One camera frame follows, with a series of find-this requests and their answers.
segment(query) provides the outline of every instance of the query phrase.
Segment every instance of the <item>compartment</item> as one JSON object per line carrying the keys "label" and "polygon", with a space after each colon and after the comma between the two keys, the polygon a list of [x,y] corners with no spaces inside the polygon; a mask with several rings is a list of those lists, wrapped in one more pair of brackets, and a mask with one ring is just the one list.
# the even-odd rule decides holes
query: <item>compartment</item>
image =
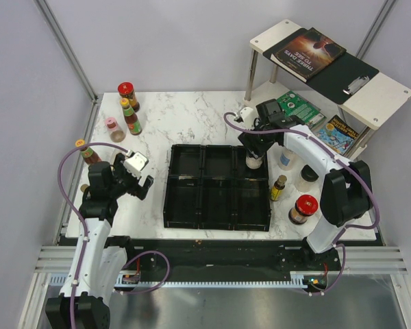
{"label": "compartment", "polygon": [[231,146],[208,145],[204,149],[204,177],[232,177],[233,151]]}
{"label": "compartment", "polygon": [[203,179],[199,227],[211,230],[233,230],[233,205],[231,180]]}
{"label": "compartment", "polygon": [[201,175],[201,146],[200,145],[173,145],[169,176]]}
{"label": "compartment", "polygon": [[269,180],[268,174],[268,158],[264,157],[262,166],[259,169],[250,169],[245,164],[245,158],[247,157],[247,151],[243,146],[237,146],[234,148],[235,160],[236,160],[236,178],[238,179],[257,179],[257,180]]}
{"label": "compartment", "polygon": [[199,179],[169,178],[164,200],[165,228],[198,228]]}
{"label": "compartment", "polygon": [[269,186],[266,180],[236,181],[235,230],[268,231],[271,221]]}

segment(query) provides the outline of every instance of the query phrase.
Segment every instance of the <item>gray wall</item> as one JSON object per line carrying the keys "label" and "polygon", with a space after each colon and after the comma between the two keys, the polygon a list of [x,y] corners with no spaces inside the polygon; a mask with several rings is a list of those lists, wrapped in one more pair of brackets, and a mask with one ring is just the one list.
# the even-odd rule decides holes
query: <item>gray wall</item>
{"label": "gray wall", "polygon": [[[49,0],[98,93],[242,90],[249,41],[282,19],[315,26],[354,53],[383,0]],[[272,64],[259,60],[257,82]],[[290,88],[301,88],[285,74]]]}
{"label": "gray wall", "polygon": [[[411,0],[398,1],[365,60],[411,88]],[[411,275],[411,99],[376,133],[363,158],[382,212],[382,233]]]}
{"label": "gray wall", "polygon": [[[90,101],[32,0],[0,0],[0,328],[15,328]],[[65,178],[70,177],[71,166]]]}

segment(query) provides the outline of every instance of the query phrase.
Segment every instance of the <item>gray floor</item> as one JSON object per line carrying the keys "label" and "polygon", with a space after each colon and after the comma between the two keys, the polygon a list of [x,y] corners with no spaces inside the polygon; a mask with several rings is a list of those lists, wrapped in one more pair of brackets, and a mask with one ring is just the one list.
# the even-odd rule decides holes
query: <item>gray floor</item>
{"label": "gray floor", "polygon": [[[50,288],[49,294],[59,288]],[[110,302],[111,329],[406,328],[389,276],[344,276],[324,297],[285,289],[160,289]],[[38,329],[50,326],[43,319]]]}

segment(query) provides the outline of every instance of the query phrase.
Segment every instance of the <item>white container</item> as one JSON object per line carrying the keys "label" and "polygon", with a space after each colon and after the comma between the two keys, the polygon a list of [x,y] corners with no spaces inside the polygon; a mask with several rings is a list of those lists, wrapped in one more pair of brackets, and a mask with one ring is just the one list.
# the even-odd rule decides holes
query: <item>white container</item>
{"label": "white container", "polygon": [[304,166],[300,171],[299,177],[295,182],[295,188],[303,193],[308,192],[318,180],[318,175],[308,165]]}
{"label": "white container", "polygon": [[279,160],[279,167],[285,171],[291,170],[294,167],[296,160],[297,155],[291,150],[283,147]]}

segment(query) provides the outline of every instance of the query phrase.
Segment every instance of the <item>book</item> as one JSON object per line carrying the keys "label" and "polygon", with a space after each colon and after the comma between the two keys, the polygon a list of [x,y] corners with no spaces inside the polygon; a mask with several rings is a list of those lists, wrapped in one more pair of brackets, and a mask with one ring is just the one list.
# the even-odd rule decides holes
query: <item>book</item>
{"label": "book", "polygon": [[345,48],[312,28],[272,53],[271,60],[307,82],[345,52]]}
{"label": "book", "polygon": [[326,119],[319,108],[292,90],[277,98],[277,102],[287,117],[297,115],[309,129],[316,128]]}
{"label": "book", "polygon": [[358,137],[358,133],[341,120],[338,115],[335,115],[315,136],[336,153],[343,155]]}

